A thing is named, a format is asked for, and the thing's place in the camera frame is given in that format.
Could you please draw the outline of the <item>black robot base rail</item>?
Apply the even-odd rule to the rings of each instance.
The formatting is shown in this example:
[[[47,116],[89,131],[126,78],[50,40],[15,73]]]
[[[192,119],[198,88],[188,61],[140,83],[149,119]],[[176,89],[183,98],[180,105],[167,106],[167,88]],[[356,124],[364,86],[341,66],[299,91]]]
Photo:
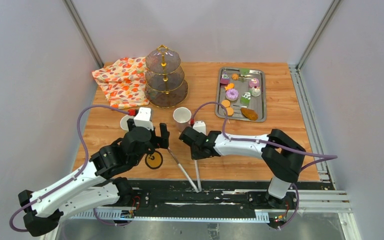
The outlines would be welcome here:
[[[205,180],[196,192],[186,180],[130,179],[133,192],[106,207],[128,209],[137,217],[176,219],[250,219],[258,211],[292,214],[302,200],[296,187],[280,202],[267,201],[267,181]]]

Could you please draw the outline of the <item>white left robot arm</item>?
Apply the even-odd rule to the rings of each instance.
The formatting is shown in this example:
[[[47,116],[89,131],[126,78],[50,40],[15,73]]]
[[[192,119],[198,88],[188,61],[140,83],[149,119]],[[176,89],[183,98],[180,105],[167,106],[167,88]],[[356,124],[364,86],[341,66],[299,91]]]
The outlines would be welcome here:
[[[134,191],[127,178],[119,175],[137,166],[144,156],[167,149],[170,132],[166,123],[160,123],[159,136],[154,127],[147,129],[132,122],[129,127],[123,137],[92,154],[85,167],[44,189],[18,194],[28,233],[42,236],[85,210],[115,203],[126,207],[132,203]]]

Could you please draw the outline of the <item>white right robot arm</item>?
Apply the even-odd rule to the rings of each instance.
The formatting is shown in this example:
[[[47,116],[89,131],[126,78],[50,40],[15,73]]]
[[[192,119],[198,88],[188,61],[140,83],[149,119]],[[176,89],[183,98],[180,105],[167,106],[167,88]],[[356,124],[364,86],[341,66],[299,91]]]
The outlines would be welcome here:
[[[306,151],[280,129],[272,129],[269,134],[251,136],[215,130],[204,134],[187,127],[179,139],[189,146],[193,160],[222,156],[245,156],[263,160],[273,173],[265,200],[274,209],[286,202],[290,185],[298,181]]]

